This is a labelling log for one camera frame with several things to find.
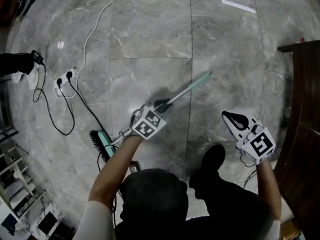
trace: electrical outlet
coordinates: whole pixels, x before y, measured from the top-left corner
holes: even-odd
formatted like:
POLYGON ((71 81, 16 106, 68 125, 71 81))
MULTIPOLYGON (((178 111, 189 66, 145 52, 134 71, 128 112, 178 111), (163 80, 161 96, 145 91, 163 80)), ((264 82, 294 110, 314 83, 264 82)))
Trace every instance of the electrical outlet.
POLYGON ((67 73, 68 73, 69 71, 72 72, 72 77, 71 77, 71 79, 77 78, 77 74, 78 74, 78 73, 77 73, 77 70, 74 69, 74 68, 73 68, 73 69, 70 69, 70 70, 68 70, 67 72, 65 72, 63 75, 61 75, 60 77, 58 77, 56 80, 53 81, 53 86, 54 86, 55 89, 59 89, 59 87, 58 87, 58 85, 57 85, 57 80, 58 80, 59 78, 61 78, 61 80, 62 80, 62 83, 61 83, 61 85, 60 85, 61 87, 68 83, 67 73))

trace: person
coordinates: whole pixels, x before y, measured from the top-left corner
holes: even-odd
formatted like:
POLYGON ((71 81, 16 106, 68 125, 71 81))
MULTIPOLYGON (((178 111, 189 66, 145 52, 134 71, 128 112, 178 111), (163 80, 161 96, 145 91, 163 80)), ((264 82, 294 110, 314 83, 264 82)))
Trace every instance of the person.
POLYGON ((258 195, 220 178, 225 149, 214 145, 189 180, 209 216, 186 221, 187 184, 162 169, 124 177, 142 142, 129 136, 104 165, 89 194, 74 240, 122 239, 266 239, 280 234, 281 196, 268 159, 256 166, 258 195), (122 222, 113 226, 113 201, 123 198, 122 222))
POLYGON ((37 64, 30 53, 2 53, 0 54, 2 64, 0 77, 11 75, 14 83, 18 83, 23 74, 26 74, 30 90, 37 87, 39 81, 39 64, 37 64))

